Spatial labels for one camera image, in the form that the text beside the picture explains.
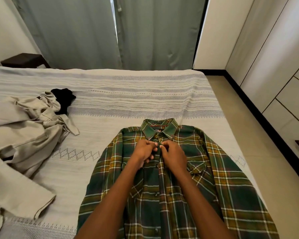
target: white bedspread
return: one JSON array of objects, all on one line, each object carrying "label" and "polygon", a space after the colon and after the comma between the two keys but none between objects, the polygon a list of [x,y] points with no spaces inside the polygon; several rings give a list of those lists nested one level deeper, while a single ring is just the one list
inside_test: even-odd
[{"label": "white bedspread", "polygon": [[56,200],[36,221],[6,215],[0,238],[73,238],[101,153],[121,128],[140,126],[145,118],[175,118],[178,124],[202,129],[244,171],[262,198],[203,73],[0,67],[0,100],[36,97],[53,88],[68,88],[76,95],[68,111],[80,135],[70,134],[34,177],[56,193]]}]

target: plaid shirt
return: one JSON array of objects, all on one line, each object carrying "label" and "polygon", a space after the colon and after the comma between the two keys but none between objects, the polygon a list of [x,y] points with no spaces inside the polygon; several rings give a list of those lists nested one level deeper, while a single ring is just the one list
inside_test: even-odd
[{"label": "plaid shirt", "polygon": [[[118,133],[96,163],[80,207],[78,230],[112,187],[140,139],[159,144],[170,139],[181,146],[200,192],[237,238],[279,238],[255,188],[235,162],[202,130],[178,125],[174,119],[144,120],[141,127]],[[118,238],[198,238],[182,190],[159,148],[136,173]]]}]

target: floor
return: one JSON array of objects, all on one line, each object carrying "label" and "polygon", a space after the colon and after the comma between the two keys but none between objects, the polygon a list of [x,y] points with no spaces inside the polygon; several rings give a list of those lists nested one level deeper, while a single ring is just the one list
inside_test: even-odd
[{"label": "floor", "polygon": [[223,76],[207,76],[281,239],[299,239],[299,177]]}]

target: hand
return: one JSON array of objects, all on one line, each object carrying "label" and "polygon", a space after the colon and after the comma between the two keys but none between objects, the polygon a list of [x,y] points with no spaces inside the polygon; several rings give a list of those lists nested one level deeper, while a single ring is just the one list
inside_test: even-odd
[{"label": "hand", "polygon": [[172,171],[175,177],[187,172],[187,157],[178,143],[167,140],[163,141],[162,145],[159,147],[162,150],[165,164]]},{"label": "hand", "polygon": [[149,162],[154,159],[152,151],[157,151],[157,142],[141,139],[135,146],[134,152],[129,159],[130,163],[134,163],[137,169],[143,167],[144,162]]}]

